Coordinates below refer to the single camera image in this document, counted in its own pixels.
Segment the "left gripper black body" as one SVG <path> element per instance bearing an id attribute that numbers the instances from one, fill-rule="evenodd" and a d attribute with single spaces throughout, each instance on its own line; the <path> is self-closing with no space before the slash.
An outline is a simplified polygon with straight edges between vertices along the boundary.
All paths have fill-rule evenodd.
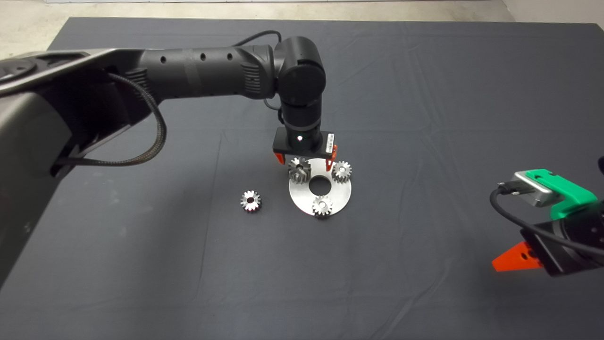
<path id="1" fill-rule="evenodd" d="M 311 129 L 296 131 L 278 127 L 273 141 L 273 153 L 284 153 L 303 158 L 328 159 L 335 145 L 335 133 Z"/>

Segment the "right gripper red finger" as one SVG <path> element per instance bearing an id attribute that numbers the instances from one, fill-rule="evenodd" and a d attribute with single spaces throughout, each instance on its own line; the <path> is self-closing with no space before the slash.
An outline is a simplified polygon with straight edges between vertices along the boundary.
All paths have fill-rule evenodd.
<path id="1" fill-rule="evenodd" d="M 542 269 L 543 264 L 531 246 L 522 241 L 514 245 L 492 261 L 497 272 Z"/>

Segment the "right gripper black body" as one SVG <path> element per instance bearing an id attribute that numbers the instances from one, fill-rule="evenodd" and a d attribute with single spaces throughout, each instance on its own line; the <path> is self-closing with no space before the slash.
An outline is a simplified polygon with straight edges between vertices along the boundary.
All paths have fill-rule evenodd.
<path id="1" fill-rule="evenodd" d="M 539 223 L 536 226 L 558 237 L 603 249 L 603 223 L 601 221 L 550 221 Z M 531 246 L 550 276 L 572 275 L 603 267 L 602 256 L 570 249 L 525 229 L 522 229 L 520 234 Z"/>

